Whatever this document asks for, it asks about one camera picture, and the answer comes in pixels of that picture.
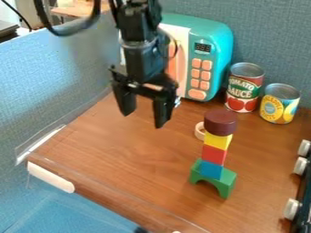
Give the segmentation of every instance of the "red block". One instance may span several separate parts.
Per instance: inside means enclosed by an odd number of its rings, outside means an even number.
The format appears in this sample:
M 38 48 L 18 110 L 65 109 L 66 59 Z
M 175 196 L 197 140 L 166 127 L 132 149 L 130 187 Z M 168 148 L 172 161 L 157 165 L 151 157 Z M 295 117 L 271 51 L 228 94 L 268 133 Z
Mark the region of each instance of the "red block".
M 203 145 L 202 160 L 223 166 L 226 159 L 226 150 Z

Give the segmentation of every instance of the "orange button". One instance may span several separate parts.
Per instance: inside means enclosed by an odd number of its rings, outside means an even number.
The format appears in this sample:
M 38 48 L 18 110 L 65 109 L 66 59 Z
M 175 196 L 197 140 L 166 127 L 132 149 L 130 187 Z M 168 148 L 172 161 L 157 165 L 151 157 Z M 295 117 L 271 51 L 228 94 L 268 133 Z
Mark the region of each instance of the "orange button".
M 199 91 L 195 89 L 191 89 L 188 92 L 188 95 L 194 99 L 204 100 L 206 98 L 206 93 L 204 91 Z
M 198 88 L 199 87 L 199 80 L 197 79 L 191 79 L 191 87 Z
M 205 70 L 211 70 L 212 69 L 212 66 L 213 66 L 213 62 L 212 61 L 209 61 L 209 60 L 205 60 L 202 64 L 202 67 L 205 69 Z
M 200 77 L 200 71 L 198 69 L 192 69 L 191 76 L 194 78 L 199 78 Z
M 202 90 L 207 91 L 207 90 L 209 89 L 209 82 L 204 82 L 204 81 L 202 81 L 201 84 L 200 84 L 200 88 L 201 88 Z
M 202 63 L 202 60 L 201 60 L 201 59 L 194 58 L 194 59 L 192 60 L 192 67 L 193 67 L 193 68 L 200 68 L 200 67 L 201 67 L 201 63 Z
M 209 79 L 211 79 L 211 72 L 202 71 L 201 78 L 205 81 L 209 81 Z

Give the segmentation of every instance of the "yellow can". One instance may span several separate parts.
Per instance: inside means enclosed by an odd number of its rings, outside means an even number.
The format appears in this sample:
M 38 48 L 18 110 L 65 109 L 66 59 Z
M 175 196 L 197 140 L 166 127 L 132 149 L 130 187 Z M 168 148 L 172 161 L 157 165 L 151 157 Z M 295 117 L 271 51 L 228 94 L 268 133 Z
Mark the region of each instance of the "yellow can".
M 300 92 L 286 84 L 270 84 L 260 107 L 260 116 L 271 123 L 288 124 L 293 121 L 300 101 Z

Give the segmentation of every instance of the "blue block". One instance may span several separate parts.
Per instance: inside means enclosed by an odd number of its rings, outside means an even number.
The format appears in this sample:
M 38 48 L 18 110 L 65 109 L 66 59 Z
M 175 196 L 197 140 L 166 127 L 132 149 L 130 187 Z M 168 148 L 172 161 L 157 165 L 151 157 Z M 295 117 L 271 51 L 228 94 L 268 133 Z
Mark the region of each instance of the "blue block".
M 223 174 L 223 166 L 213 164 L 207 161 L 202 160 L 200 166 L 200 175 L 208 178 L 221 179 Z

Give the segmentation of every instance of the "can label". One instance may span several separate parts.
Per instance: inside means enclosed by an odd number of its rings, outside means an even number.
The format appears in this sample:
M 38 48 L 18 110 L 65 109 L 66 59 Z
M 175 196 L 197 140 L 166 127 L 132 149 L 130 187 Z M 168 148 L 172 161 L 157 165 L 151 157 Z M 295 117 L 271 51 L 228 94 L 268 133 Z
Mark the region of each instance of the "can label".
M 257 106 L 262 81 L 263 77 L 243 78 L 230 76 L 229 86 L 226 91 L 226 107 L 239 113 L 254 111 Z
M 269 122 L 276 124 L 290 123 L 296 114 L 299 99 L 281 100 L 274 96 L 264 96 L 261 107 L 260 116 Z
M 230 76 L 227 92 L 236 98 L 250 99 L 259 96 L 260 86 L 242 78 Z

